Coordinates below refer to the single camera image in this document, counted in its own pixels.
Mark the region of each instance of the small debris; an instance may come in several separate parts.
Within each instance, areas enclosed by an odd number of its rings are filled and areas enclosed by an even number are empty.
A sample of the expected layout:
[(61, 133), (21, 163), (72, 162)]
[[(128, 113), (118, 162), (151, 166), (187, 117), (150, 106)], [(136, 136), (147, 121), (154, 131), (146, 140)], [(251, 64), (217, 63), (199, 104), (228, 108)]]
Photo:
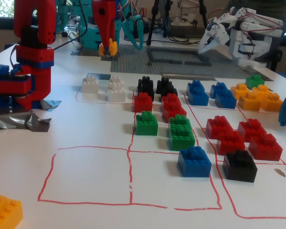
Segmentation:
[(281, 175), (282, 177), (286, 177), (285, 173), (283, 173), (280, 169), (275, 168), (275, 171), (276, 171), (279, 175)]

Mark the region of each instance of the white robotic arm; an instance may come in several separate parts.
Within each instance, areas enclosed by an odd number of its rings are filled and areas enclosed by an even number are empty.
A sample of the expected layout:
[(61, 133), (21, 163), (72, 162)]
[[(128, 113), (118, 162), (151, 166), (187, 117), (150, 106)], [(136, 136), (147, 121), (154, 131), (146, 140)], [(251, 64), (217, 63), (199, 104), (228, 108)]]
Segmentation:
[[(254, 58), (269, 52), (271, 37), (280, 37), (282, 35), (281, 27), (283, 22), (258, 15), (255, 10), (249, 8), (241, 8), (235, 15), (232, 15), (234, 9), (232, 7), (230, 13), (223, 14), (219, 19), (214, 18), (207, 26), (199, 43), (199, 53), (224, 45), (231, 39), (229, 53), (239, 65), (260, 66), (259, 63), (254, 61)], [(226, 30), (232, 27), (234, 28), (231, 29), (229, 37)], [(249, 32), (265, 35), (264, 40), (252, 40), (248, 34)], [(213, 40), (207, 46), (204, 46), (211, 37), (213, 37)]]

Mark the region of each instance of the cable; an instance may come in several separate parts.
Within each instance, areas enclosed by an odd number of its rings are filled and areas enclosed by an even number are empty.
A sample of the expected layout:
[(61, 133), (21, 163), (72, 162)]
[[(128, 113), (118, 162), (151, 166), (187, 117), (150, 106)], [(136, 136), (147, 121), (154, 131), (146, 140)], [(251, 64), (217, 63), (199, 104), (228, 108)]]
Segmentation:
[(81, 11), (82, 11), (82, 17), (84, 18), (84, 21), (85, 21), (85, 26), (86, 26), (85, 32), (83, 32), (79, 37), (76, 37), (76, 38), (74, 38), (74, 39), (72, 39), (72, 40), (70, 40), (70, 41), (68, 41), (68, 42), (66, 42), (66, 43), (64, 43), (64, 44), (61, 44), (60, 46), (56, 47), (54, 50), (57, 50), (57, 49), (61, 48), (62, 46), (66, 45), (66, 44), (69, 44), (69, 43), (71, 43), (71, 42), (73, 42), (73, 41), (75, 41), (75, 40), (81, 38), (81, 37), (82, 37), (83, 35), (85, 35), (86, 32), (88, 31), (88, 23), (87, 23), (87, 20), (86, 20), (86, 18), (85, 18), (84, 11), (83, 11), (83, 9), (82, 9), (82, 1), (79, 0), (79, 3), (80, 3)]

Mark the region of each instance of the black tripod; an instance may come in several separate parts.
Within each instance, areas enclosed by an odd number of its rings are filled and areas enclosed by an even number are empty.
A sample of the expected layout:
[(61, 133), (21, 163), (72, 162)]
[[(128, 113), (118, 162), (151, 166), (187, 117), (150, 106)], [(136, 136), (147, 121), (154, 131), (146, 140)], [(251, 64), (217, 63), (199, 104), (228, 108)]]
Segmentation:
[[(166, 4), (165, 4), (165, 19), (164, 19), (164, 26), (163, 26), (163, 37), (167, 36), (167, 20), (169, 20), (169, 11), (171, 9), (171, 3), (170, 0), (166, 0)], [(146, 45), (151, 45), (152, 43), (152, 35), (153, 35), (153, 28), (154, 28), (154, 22), (156, 20), (156, 16), (159, 12), (159, 0), (154, 0), (154, 5), (152, 8), (152, 22), (151, 22), (151, 26), (150, 26), (150, 30), (148, 33), (148, 38), (146, 41)], [(204, 0), (199, 0), (199, 12), (202, 15), (202, 20), (204, 22), (204, 28), (207, 27), (207, 21), (206, 21), (206, 7), (204, 5)]]

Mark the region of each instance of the yellow lego brick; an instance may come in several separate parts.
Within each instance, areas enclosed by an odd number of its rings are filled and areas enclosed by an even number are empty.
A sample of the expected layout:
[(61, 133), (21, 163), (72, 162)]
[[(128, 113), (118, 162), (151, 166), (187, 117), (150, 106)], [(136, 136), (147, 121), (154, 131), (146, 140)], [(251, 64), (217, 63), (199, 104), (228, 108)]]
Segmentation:
[(240, 96), (238, 105), (248, 111), (259, 111), (261, 101), (257, 99), (257, 95), (253, 92), (247, 92), (245, 96)]
[(267, 98), (262, 99), (262, 108), (265, 111), (280, 112), (283, 101), (277, 93), (270, 93)]
[(266, 85), (259, 85), (258, 87), (252, 88), (252, 92), (256, 94), (257, 99), (262, 100), (267, 98), (271, 93)]
[(249, 89), (247, 88), (247, 85), (244, 83), (238, 83), (236, 87), (231, 87), (231, 92), (234, 95), (234, 97), (239, 100), (239, 97), (245, 96), (247, 92), (249, 92)]
[(118, 52), (118, 43), (113, 42), (112, 38), (109, 38), (109, 51), (110, 51), (110, 56), (115, 56), (116, 53)]
[(22, 219), (21, 202), (0, 196), (0, 229), (14, 229)]

